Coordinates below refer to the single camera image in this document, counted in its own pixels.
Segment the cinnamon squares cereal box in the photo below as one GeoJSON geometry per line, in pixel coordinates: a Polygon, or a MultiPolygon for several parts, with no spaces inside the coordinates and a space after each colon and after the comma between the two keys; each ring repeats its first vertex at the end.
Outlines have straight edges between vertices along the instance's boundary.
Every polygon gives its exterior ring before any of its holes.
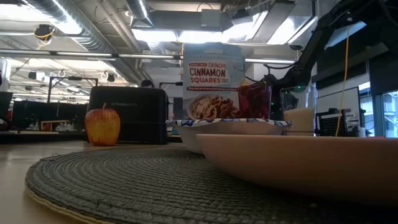
{"type": "Polygon", "coordinates": [[[241,118],[239,88],[245,62],[238,46],[185,44],[183,51],[183,117],[241,118]]]}

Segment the red translucent cup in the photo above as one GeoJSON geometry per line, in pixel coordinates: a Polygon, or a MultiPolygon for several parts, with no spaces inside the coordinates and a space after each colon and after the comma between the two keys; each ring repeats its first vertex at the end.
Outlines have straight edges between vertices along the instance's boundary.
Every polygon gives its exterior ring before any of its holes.
{"type": "Polygon", "coordinates": [[[240,117],[269,119],[272,87],[265,82],[238,88],[240,117]]]}

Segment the black toaster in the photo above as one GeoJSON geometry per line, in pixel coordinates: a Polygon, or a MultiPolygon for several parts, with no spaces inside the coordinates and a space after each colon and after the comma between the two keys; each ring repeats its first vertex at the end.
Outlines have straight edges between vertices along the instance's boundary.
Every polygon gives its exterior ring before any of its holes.
{"type": "Polygon", "coordinates": [[[167,144],[168,96],[160,88],[94,86],[89,110],[113,109],[121,119],[118,140],[167,144]]]}

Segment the red apple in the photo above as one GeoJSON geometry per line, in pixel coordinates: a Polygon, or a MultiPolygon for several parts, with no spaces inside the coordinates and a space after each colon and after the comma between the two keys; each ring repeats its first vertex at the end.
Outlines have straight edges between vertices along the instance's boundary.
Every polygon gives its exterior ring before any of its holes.
{"type": "Polygon", "coordinates": [[[114,109],[107,108],[107,103],[103,103],[100,109],[90,110],[85,116],[85,131],[94,146],[116,145],[120,130],[121,119],[114,109]]]}

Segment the blue patterned white bowl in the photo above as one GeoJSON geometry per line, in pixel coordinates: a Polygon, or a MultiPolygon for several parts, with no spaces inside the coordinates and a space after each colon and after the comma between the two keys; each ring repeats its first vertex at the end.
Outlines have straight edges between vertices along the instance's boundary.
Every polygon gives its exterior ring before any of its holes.
{"type": "Polygon", "coordinates": [[[177,130],[189,151],[203,154],[197,134],[281,135],[284,128],[291,127],[292,122],[262,118],[216,118],[167,120],[166,124],[177,130]]]}

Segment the round grey woven placemat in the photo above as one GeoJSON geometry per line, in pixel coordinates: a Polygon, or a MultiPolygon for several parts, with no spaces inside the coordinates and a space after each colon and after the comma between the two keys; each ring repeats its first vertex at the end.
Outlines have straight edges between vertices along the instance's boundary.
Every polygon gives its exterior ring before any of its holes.
{"type": "Polygon", "coordinates": [[[29,168],[25,186],[42,205],[87,223],[398,224],[398,208],[261,187],[181,147],[46,157],[29,168]]]}

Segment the clear glass with milk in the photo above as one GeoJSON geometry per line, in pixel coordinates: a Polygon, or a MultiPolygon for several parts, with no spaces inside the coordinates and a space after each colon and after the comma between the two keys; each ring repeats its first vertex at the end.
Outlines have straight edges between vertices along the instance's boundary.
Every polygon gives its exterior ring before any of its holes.
{"type": "Polygon", "coordinates": [[[283,88],[279,92],[283,119],[291,121],[285,128],[286,135],[314,136],[317,89],[312,86],[283,88]]]}

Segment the long ceiling light bar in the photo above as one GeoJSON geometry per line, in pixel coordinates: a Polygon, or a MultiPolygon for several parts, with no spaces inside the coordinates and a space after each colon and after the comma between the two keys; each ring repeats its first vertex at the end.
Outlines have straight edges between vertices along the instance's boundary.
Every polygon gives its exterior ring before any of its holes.
{"type": "Polygon", "coordinates": [[[183,55],[155,55],[155,54],[119,54],[119,53],[93,53],[93,52],[58,52],[46,50],[17,50],[0,49],[1,55],[15,55],[21,57],[37,58],[55,58],[55,57],[73,57],[73,58],[138,58],[138,59],[159,59],[159,60],[182,60],[183,55]]]}

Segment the black mesh basket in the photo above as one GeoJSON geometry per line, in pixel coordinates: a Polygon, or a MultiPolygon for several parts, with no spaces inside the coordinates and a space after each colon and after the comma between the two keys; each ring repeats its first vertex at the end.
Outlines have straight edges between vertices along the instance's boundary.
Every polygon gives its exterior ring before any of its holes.
{"type": "Polygon", "coordinates": [[[336,108],[330,108],[326,112],[316,114],[317,136],[336,136],[344,132],[344,119],[339,112],[336,108]]]}

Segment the wooden tray with bottles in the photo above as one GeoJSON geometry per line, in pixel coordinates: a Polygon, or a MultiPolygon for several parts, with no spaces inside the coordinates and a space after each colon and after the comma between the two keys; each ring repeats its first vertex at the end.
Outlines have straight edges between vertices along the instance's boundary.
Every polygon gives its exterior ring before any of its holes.
{"type": "Polygon", "coordinates": [[[40,130],[41,131],[63,131],[64,125],[71,124],[69,120],[51,120],[51,121],[41,121],[40,130]]]}

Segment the black ceiling dome device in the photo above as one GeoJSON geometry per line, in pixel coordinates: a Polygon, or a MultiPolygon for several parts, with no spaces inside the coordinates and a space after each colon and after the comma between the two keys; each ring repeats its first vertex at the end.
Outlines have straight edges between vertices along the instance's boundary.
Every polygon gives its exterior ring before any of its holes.
{"type": "Polygon", "coordinates": [[[54,27],[48,24],[40,24],[37,28],[35,28],[34,35],[39,40],[49,41],[52,38],[54,32],[54,27]]]}

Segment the dark computer monitor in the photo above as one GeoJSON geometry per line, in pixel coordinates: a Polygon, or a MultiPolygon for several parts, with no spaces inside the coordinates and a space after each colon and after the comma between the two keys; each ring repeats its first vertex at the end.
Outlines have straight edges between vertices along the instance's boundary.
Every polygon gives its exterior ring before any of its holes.
{"type": "Polygon", "coordinates": [[[0,119],[5,121],[7,125],[11,124],[11,120],[6,118],[13,92],[0,91],[0,119]]]}

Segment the silver ceiling duct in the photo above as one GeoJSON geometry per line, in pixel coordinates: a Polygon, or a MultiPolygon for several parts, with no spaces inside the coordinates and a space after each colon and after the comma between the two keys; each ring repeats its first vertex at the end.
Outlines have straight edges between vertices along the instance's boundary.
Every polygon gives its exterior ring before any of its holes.
{"type": "Polygon", "coordinates": [[[34,11],[48,20],[64,34],[89,52],[112,53],[116,50],[82,13],[72,0],[22,0],[34,11]]]}

